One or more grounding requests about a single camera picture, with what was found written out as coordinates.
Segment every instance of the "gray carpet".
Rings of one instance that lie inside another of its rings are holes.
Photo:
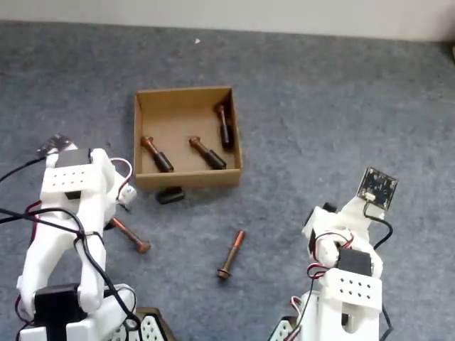
[[[389,340],[455,340],[455,70],[434,44],[268,33],[0,23],[0,173],[61,132],[132,159],[132,96],[147,88],[232,85],[245,174],[235,189],[188,190],[159,206],[139,192],[118,216],[151,240],[139,255],[105,233],[107,272],[159,307],[177,338],[265,341],[308,290],[302,221],[343,205],[368,165],[400,179],[381,250]],[[37,199],[43,165],[1,184],[1,206]],[[238,229],[247,238],[220,285]],[[0,330],[12,340],[30,224],[1,227]],[[385,233],[375,224],[373,240]],[[70,252],[51,283],[76,281]]]

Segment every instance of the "open cardboard box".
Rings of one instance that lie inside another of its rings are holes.
[[[220,140],[217,104],[226,106],[235,145],[224,151]],[[160,173],[149,152],[141,147],[141,137],[151,136],[158,150],[166,154],[173,173]],[[188,142],[199,136],[226,163],[225,170],[211,170]],[[238,185],[242,174],[242,149],[231,87],[197,87],[146,90],[134,98],[134,173],[140,188],[181,186],[202,188]]]

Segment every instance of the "bolt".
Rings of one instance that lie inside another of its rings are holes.
[[[232,263],[234,263],[235,256],[237,255],[240,245],[242,245],[243,239],[245,238],[245,231],[240,230],[237,232],[237,236],[235,237],[234,243],[227,255],[226,261],[223,264],[221,269],[218,269],[218,278],[226,280],[230,277],[230,268]]]
[[[226,113],[225,113],[225,106],[220,104],[216,107],[217,113],[220,115],[221,118],[221,125],[220,125],[220,138],[221,138],[221,145],[225,151],[231,151],[234,147],[234,131],[232,130],[231,125],[226,123]]]
[[[154,145],[153,137],[141,137],[141,146],[143,146],[151,155],[158,154],[158,149]]]
[[[222,104],[218,105],[217,111],[218,111],[218,113],[220,114],[220,117],[221,117],[221,124],[223,126],[225,126],[226,125],[225,106],[222,105]]]
[[[141,137],[141,146],[143,146],[155,161],[156,167],[162,173],[172,173],[173,166],[172,163],[168,160],[166,155],[163,152],[159,151],[154,145],[153,137]]]
[[[197,150],[199,153],[208,153],[208,149],[206,146],[200,142],[199,136],[192,136],[190,137],[190,145]]]
[[[189,140],[190,145],[199,152],[200,156],[212,169],[226,169],[226,162],[212,149],[208,149],[200,142],[199,136],[193,136]]]
[[[133,231],[126,227],[125,224],[116,217],[111,219],[111,224],[118,227],[120,231],[122,231],[122,233],[129,238],[129,240],[136,244],[136,249],[140,254],[145,254],[148,250],[150,250],[150,243],[148,241],[143,242]]]

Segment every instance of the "white wall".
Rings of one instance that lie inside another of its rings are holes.
[[[0,18],[455,40],[455,0],[0,0]]]

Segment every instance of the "circuit board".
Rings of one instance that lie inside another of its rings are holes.
[[[52,149],[56,148],[58,151],[62,151],[71,143],[72,141],[68,137],[62,134],[56,134],[52,136],[50,139],[48,139],[46,142],[44,142],[44,144],[42,144],[41,147],[38,148],[36,153],[38,154],[38,157],[42,158],[48,155],[48,153]]]
[[[387,211],[392,202],[397,183],[397,179],[373,167],[368,167],[360,182],[357,196]]]

